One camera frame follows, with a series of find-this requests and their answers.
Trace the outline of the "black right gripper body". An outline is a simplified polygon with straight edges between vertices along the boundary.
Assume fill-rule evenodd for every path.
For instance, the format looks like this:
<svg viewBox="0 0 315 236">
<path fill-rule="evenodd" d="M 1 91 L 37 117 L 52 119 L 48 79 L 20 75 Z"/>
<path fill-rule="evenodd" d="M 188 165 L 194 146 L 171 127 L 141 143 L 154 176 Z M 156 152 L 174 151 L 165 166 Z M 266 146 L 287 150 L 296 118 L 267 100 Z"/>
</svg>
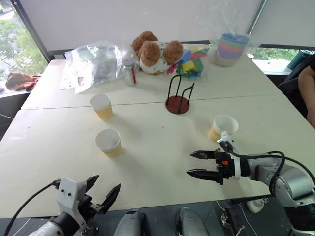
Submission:
<svg viewBox="0 0 315 236">
<path fill-rule="evenodd" d="M 219 149 L 215 150 L 214 155 L 218 171 L 216 182 L 223 185 L 224 179 L 229 179 L 235 175 L 234 160 L 231 158 L 230 154 L 221 152 Z"/>
</svg>

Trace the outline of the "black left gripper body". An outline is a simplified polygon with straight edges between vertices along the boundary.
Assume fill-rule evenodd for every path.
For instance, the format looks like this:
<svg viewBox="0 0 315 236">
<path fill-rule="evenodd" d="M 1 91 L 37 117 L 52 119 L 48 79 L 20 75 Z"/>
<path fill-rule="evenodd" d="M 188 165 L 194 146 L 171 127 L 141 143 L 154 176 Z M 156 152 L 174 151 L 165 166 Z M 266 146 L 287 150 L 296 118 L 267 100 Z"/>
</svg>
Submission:
<svg viewBox="0 0 315 236">
<path fill-rule="evenodd" d="M 92 203 L 92 198 L 89 195 L 84 195 L 78 205 L 79 213 L 83 219 L 88 223 L 95 215 L 104 215 L 106 213 L 105 208 L 100 204 Z"/>
</svg>

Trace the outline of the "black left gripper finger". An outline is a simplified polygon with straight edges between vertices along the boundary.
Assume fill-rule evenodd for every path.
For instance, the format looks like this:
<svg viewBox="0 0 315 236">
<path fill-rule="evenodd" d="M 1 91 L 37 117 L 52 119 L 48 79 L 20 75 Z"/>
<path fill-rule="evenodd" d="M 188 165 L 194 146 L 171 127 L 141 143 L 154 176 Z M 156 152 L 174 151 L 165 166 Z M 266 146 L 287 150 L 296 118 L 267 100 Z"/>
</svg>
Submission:
<svg viewBox="0 0 315 236">
<path fill-rule="evenodd" d="M 110 190 L 110 192 L 106 195 L 106 199 L 101 204 L 101 209 L 99 213 L 106 213 L 110 207 L 114 204 L 119 192 L 120 192 L 121 184 L 118 184 L 114 188 Z"/>
<path fill-rule="evenodd" d="M 95 176 L 92 176 L 90 178 L 88 178 L 86 180 L 86 190 L 85 190 L 85 193 L 87 193 L 93 186 L 94 184 L 96 183 L 96 181 L 98 180 L 99 178 L 99 175 L 95 175 Z"/>
</svg>

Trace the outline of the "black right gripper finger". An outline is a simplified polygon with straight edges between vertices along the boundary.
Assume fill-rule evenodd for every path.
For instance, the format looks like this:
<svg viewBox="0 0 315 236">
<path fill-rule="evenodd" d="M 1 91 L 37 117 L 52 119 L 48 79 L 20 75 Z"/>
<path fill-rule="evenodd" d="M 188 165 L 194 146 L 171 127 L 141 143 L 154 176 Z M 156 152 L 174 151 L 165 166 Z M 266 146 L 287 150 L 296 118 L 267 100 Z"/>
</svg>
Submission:
<svg viewBox="0 0 315 236">
<path fill-rule="evenodd" d="M 206 169 L 187 170 L 186 173 L 191 177 L 217 182 L 218 172 L 208 171 Z"/>
<path fill-rule="evenodd" d="M 207 159 L 215 159 L 216 157 L 215 153 L 216 153 L 215 151 L 198 150 L 198 151 L 192 152 L 190 156 L 197 159 L 207 160 Z"/>
</svg>

